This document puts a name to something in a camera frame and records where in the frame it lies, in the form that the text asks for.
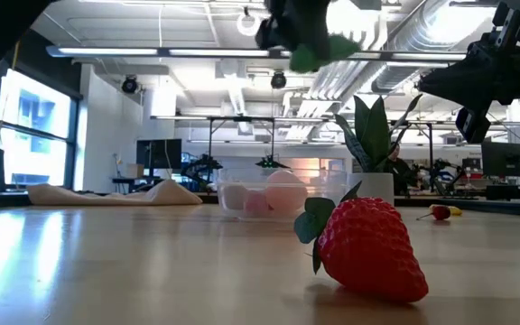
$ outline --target table surface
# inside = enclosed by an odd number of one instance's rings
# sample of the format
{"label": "table surface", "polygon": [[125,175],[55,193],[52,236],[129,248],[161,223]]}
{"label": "table surface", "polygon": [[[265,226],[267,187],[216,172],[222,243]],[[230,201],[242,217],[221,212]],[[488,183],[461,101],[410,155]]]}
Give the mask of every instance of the table surface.
{"label": "table surface", "polygon": [[520,217],[415,221],[430,293],[374,302],[311,271],[292,221],[217,206],[0,210],[0,324],[520,324]]}

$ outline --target strawberry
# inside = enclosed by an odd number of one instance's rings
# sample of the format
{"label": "strawberry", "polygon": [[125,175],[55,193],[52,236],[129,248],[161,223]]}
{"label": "strawberry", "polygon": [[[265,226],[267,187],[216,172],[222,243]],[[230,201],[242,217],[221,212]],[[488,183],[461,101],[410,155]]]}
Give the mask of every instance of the strawberry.
{"label": "strawberry", "polygon": [[305,210],[295,220],[294,231],[304,244],[316,238],[315,273],[322,263],[351,291],[392,302],[417,302],[428,293],[406,227],[393,206],[347,195],[337,207],[328,199],[308,198]]}
{"label": "strawberry", "polygon": [[432,206],[431,213],[417,218],[420,220],[424,217],[433,216],[437,220],[444,220],[450,217],[450,209],[447,206],[434,205]]}

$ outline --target white cloth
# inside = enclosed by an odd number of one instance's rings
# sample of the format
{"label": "white cloth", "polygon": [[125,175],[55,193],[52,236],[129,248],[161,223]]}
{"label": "white cloth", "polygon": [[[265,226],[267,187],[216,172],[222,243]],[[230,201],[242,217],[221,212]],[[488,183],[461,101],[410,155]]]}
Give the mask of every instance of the white cloth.
{"label": "white cloth", "polygon": [[196,194],[174,180],[162,181],[147,192],[127,195],[78,194],[49,184],[28,186],[27,194],[32,204],[45,206],[165,206],[202,203]]}

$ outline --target computer monitor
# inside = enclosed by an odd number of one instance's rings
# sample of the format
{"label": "computer monitor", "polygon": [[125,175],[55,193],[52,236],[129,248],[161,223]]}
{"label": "computer monitor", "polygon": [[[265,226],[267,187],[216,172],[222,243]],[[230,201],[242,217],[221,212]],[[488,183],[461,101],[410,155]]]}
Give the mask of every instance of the computer monitor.
{"label": "computer monitor", "polygon": [[150,176],[154,169],[180,169],[181,139],[139,140],[135,163],[150,169]]}
{"label": "computer monitor", "polygon": [[481,144],[483,173],[487,176],[520,177],[520,144]]}
{"label": "computer monitor", "polygon": [[463,169],[480,169],[480,159],[479,158],[464,158],[462,160],[462,168]]}

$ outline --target clear plastic bin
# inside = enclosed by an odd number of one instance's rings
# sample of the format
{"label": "clear plastic bin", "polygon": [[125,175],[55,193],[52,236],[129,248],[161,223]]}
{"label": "clear plastic bin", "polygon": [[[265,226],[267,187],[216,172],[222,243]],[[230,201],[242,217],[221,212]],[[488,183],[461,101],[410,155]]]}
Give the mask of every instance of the clear plastic bin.
{"label": "clear plastic bin", "polygon": [[347,174],[339,171],[222,169],[216,180],[220,206],[241,219],[290,221],[304,211],[306,198],[338,204],[348,190]]}

